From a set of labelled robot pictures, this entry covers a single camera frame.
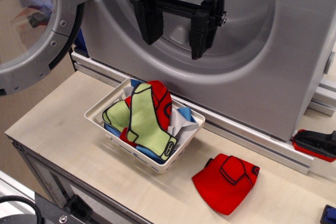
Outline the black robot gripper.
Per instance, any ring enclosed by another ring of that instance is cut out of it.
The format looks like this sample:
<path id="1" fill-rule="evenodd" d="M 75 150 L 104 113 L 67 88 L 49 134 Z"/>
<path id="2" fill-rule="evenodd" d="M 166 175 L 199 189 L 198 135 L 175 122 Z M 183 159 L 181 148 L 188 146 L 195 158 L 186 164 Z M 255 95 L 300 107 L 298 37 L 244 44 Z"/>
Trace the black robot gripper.
<path id="1" fill-rule="evenodd" d="M 197 60 L 226 22 L 225 0 L 131 0 L 143 40 L 151 45 L 163 35 L 163 13 L 191 18 L 190 47 Z"/>

